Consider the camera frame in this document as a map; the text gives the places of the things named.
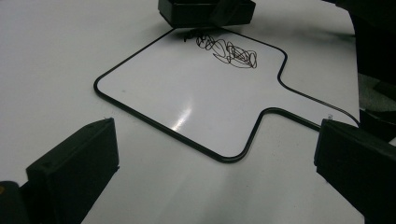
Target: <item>black object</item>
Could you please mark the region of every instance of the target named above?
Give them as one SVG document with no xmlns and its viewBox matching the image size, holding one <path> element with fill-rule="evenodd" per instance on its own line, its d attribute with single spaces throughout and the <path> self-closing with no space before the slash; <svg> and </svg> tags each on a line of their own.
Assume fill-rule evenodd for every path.
<svg viewBox="0 0 396 224">
<path fill-rule="evenodd" d="M 114 120 L 86 125 L 31 164 L 20 189 L 0 182 L 0 223 L 81 223 L 118 169 Z"/>
<path fill-rule="evenodd" d="M 356 127 L 323 120 L 315 165 L 366 223 L 396 223 L 396 147 Z"/>
<path fill-rule="evenodd" d="M 356 34 L 359 73 L 395 85 L 396 34 L 375 27 L 353 14 L 350 14 L 350 18 Z"/>
<path fill-rule="evenodd" d="M 360 110 L 360 115 L 361 128 L 367 133 L 386 142 L 396 137 L 396 111 Z"/>
<path fill-rule="evenodd" d="M 174 28 L 248 24 L 256 4 L 250 0 L 159 0 L 158 9 Z"/>
</svg>

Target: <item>paddle-shaped whiteboard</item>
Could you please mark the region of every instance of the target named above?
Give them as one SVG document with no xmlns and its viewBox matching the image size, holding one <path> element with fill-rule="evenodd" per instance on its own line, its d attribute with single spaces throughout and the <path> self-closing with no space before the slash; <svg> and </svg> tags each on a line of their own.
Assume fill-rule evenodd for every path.
<svg viewBox="0 0 396 224">
<path fill-rule="evenodd" d="M 356 125 L 345 112 L 286 89 L 278 81 L 286 60 L 282 50 L 226 30 L 173 30 L 100 76 L 95 90 L 225 162 L 246 154 L 265 112 L 314 128 L 323 119 Z"/>
</svg>

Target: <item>black border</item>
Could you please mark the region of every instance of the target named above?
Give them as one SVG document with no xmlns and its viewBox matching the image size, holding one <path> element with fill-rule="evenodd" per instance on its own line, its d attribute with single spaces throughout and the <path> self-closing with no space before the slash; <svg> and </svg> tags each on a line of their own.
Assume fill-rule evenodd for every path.
<svg viewBox="0 0 396 224">
<path fill-rule="evenodd" d="M 238 34 L 238 33 L 236 33 L 236 32 L 230 31 L 230 30 L 226 30 L 226 29 L 223 29 L 223 28 L 220 28 L 220 29 L 223 30 L 223 31 L 229 32 L 229 33 L 233 33 L 233 34 L 235 34 L 235 35 L 240 35 L 240 34 Z M 175 131 L 169 129 L 168 127 L 162 125 L 161 123 L 155 121 L 154 119 L 151 119 L 151 118 L 145 116 L 144 114 L 142 114 L 142 113 L 140 113 L 140 112 L 138 112 L 138 111 L 132 109 L 132 108 L 129 107 L 128 105 L 125 105 L 125 104 L 123 104 L 123 103 L 121 103 L 121 102 L 119 102 L 119 101 L 117 101 L 117 100 L 111 98 L 110 96 L 104 94 L 103 92 L 101 92 L 101 91 L 98 89 L 98 86 L 97 86 L 97 85 L 98 85 L 99 81 L 100 81 L 103 77 L 107 76 L 109 73 L 111 73 L 112 71 L 114 71 L 115 69 L 117 69 L 118 67 L 120 67 L 121 65 L 123 65 L 124 63 L 128 62 L 130 59 L 132 59 L 135 55 L 137 55 L 137 54 L 140 53 L 141 51 L 147 49 L 148 47 L 150 47 L 151 45 L 153 45 L 154 43 L 156 43 L 158 40 L 162 39 L 162 38 L 165 37 L 166 35 L 169 35 L 170 33 L 172 33 L 172 32 L 175 31 L 175 30 L 176 30 L 176 29 L 172 29 L 172 30 L 166 32 L 164 35 L 161 35 L 159 38 L 157 38 L 156 40 L 154 40 L 153 42 L 151 42 L 151 43 L 148 44 L 147 46 L 143 47 L 141 50 L 139 50 L 139 51 L 136 52 L 135 54 L 131 55 L 130 57 L 128 57 L 127 59 L 125 59 L 125 60 L 122 61 L 121 63 L 117 64 L 116 66 L 114 66 L 113 68 L 111 68 L 110 70 L 108 70 L 107 72 L 105 72 L 104 74 L 102 74 L 101 76 L 99 76 L 99 78 L 97 78 L 97 79 L 95 80 L 95 82 L 93 83 L 93 89 L 95 90 L 96 94 L 98 94 L 101 98 L 105 99 L 106 101 L 110 102 L 111 104 L 113 104 L 113 105 L 115 105 L 115 106 L 117 106 L 117 107 L 119 107 L 119 108 L 125 110 L 126 112 L 128 112 L 128 113 L 134 115 L 135 117 L 137 117 L 137 118 L 139 118 L 139 119 L 142 119 L 143 121 L 145 121 L 145 122 L 148 123 L 149 125 L 153 126 L 154 128 L 157 128 L 157 129 L 161 130 L 162 132 L 164 132 L 164 133 L 166 133 L 166 134 L 168 134 L 168 135 L 170 135 L 170 136 L 176 138 L 177 140 L 183 142 L 184 144 L 187 144 L 188 146 L 195 148 L 196 150 L 198 150 L 198 151 L 200 151 L 200 152 L 206 154 L 206 156 L 209 156 L 210 158 L 212 158 L 212 159 L 214 159 L 214 160 L 216 160 L 216 161 L 220 161 L 220 162 L 224 162 L 224 163 L 234 163 L 234 162 L 237 162 L 237 161 L 241 161 L 241 160 L 248 154 L 248 150 L 249 150 L 249 148 L 250 148 L 250 145 L 251 145 L 251 143 L 253 142 L 254 136 L 255 136 L 255 134 L 256 134 L 257 130 L 259 129 L 259 126 L 260 126 L 260 124 L 261 124 L 261 122 L 262 122 L 262 117 L 263 117 L 264 115 L 266 115 L 266 114 L 278 114 L 278 115 L 280 115 L 280 116 L 282 116 L 282 117 L 285 117 L 285 118 L 287 118 L 287 119 L 291 119 L 291 120 L 293 120 L 293 121 L 295 121 L 295 122 L 297 122 L 297 123 L 300 123 L 300 124 L 304 125 L 305 127 L 308 127 L 308 128 L 310 128 L 310 129 L 312 129 L 312 130 L 315 130 L 315 131 L 317 131 L 317 132 L 320 130 L 320 126 L 317 125 L 317 124 L 314 123 L 314 122 L 311 122 L 311 121 L 309 121 L 309 120 L 307 120 L 307 119 L 303 119 L 303 118 L 301 118 L 301 117 L 299 117 L 299 116 L 297 116 L 297 115 L 295 115 L 295 114 L 292 114 L 292 113 L 290 113 L 289 111 L 286 111 L 286 110 L 284 110 L 284 109 L 277 108 L 277 107 L 269 107 L 269 108 L 264 109 L 264 110 L 260 113 L 260 115 L 259 115 L 259 117 L 257 118 L 256 123 L 254 124 L 253 130 L 251 131 L 250 136 L 249 136 L 249 138 L 248 138 L 248 140 L 247 140 L 247 143 L 246 143 L 244 149 L 242 150 L 242 152 L 239 153 L 239 154 L 236 155 L 236 156 L 233 156 L 233 157 L 225 157 L 225 156 L 221 156 L 220 154 L 218 154 L 218 153 L 216 153 L 216 152 L 210 150 L 210 149 L 207 148 L 207 147 L 204 147 L 204 146 L 202 146 L 202 145 L 200 145 L 200 144 L 198 144 L 198 143 L 192 141 L 190 138 L 188 138 L 188 137 L 186 137 L 186 136 L 184 136 L 184 135 L 182 135 L 182 134 L 180 134 L 180 133 L 177 133 L 177 132 L 175 132 Z M 264 45 L 266 45 L 266 46 L 269 46 L 269 47 L 271 47 L 271 48 L 278 49 L 279 51 L 281 51 L 281 52 L 285 55 L 285 60 L 283 61 L 282 65 L 281 65 L 281 67 L 280 67 L 280 69 L 279 69 L 279 72 L 278 72 L 278 74 L 277 74 L 277 80 L 279 81 L 280 85 L 282 85 L 285 89 L 287 89 L 287 90 L 289 90 L 289 91 L 292 91 L 292 92 L 294 92 L 294 93 L 296 93 L 296 94 L 302 95 L 303 97 L 306 97 L 306 98 L 308 98 L 308 99 L 311 99 L 311 100 L 313 100 L 313 101 L 315 101 L 315 102 L 318 102 L 318 103 L 320 103 L 320 104 L 326 105 L 326 106 L 328 106 L 328 107 L 330 107 L 330 108 L 332 108 L 332 109 L 338 110 L 338 111 L 340 111 L 340 112 L 346 114 L 346 115 L 349 116 L 350 118 L 352 118 L 352 119 L 357 123 L 358 126 L 360 125 L 359 122 L 358 122 L 358 120 L 355 119 L 355 118 L 354 118 L 352 115 L 350 115 L 349 113 L 347 113 L 345 110 L 342 110 L 342 109 L 340 109 L 340 108 L 338 108 L 338 107 L 336 107 L 336 106 L 334 106 L 334 105 L 327 104 L 327 103 L 325 103 L 325 102 L 323 102 L 323 101 L 320 101 L 320 100 L 318 100 L 318 99 L 316 99 L 316 98 L 314 98 L 314 97 L 312 97 L 312 96 L 306 95 L 306 94 L 304 94 L 304 93 L 302 93 L 302 92 L 299 92 L 299 91 L 297 91 L 297 90 L 294 90 L 294 89 L 292 89 L 292 88 L 286 86 L 286 85 L 282 82 L 282 80 L 281 80 L 281 74 L 282 74 L 282 72 L 283 72 L 283 69 L 285 68 L 286 61 L 288 60 L 288 54 L 287 54 L 283 49 L 280 49 L 280 48 L 277 48 L 277 47 L 275 47 L 275 46 L 272 46 L 272 45 L 263 43 L 263 42 L 261 42 L 261 41 L 259 41 L 259 40 L 253 39 L 253 38 L 248 37 L 248 36 L 245 36 L 245 35 L 241 35 L 241 36 L 242 36 L 242 37 L 245 37 L 245 38 L 247 38 L 247 39 L 250 39 L 250 40 L 259 42 L 259 43 L 264 44 Z"/>
</svg>

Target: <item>black marker drawing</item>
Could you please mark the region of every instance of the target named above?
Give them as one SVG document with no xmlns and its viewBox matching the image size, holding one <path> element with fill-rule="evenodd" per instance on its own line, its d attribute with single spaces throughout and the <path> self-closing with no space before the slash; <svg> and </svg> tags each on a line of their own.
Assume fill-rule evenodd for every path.
<svg viewBox="0 0 396 224">
<path fill-rule="evenodd" d="M 230 41 L 223 39 L 215 40 L 210 35 L 204 35 L 201 32 L 184 37 L 184 42 L 196 36 L 196 44 L 201 49 L 213 50 L 213 56 L 223 63 L 229 63 L 238 68 L 256 68 L 257 52 L 254 50 L 244 50 L 235 46 Z"/>
</svg>

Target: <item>white surface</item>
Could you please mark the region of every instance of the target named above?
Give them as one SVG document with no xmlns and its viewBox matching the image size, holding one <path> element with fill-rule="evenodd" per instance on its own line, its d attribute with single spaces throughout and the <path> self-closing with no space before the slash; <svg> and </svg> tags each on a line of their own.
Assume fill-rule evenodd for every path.
<svg viewBox="0 0 396 224">
<path fill-rule="evenodd" d="M 392 140 L 390 140 L 389 142 L 391 145 L 396 146 L 396 138 L 393 138 Z"/>
<path fill-rule="evenodd" d="M 256 3 L 252 24 L 233 29 L 289 54 L 286 84 L 357 117 L 345 11 L 319 0 Z M 315 172 L 316 132 L 266 116 L 246 158 L 221 164 L 95 95 L 99 75 L 170 29 L 156 8 L 147 0 L 0 1 L 0 179 L 23 184 L 24 169 L 45 152 L 113 117 L 120 169 L 83 223 L 361 224 Z"/>
<path fill-rule="evenodd" d="M 213 49 L 199 48 L 196 38 L 184 42 L 189 30 L 173 31 L 111 71 L 100 79 L 99 91 L 224 157 L 244 150 L 260 113 L 270 107 L 317 125 L 329 116 L 356 125 L 346 114 L 282 87 L 277 76 L 286 55 L 279 49 L 206 31 L 214 41 L 257 53 L 257 67 L 239 68 L 215 58 Z M 215 48 L 220 50 L 219 43 Z"/>
</svg>

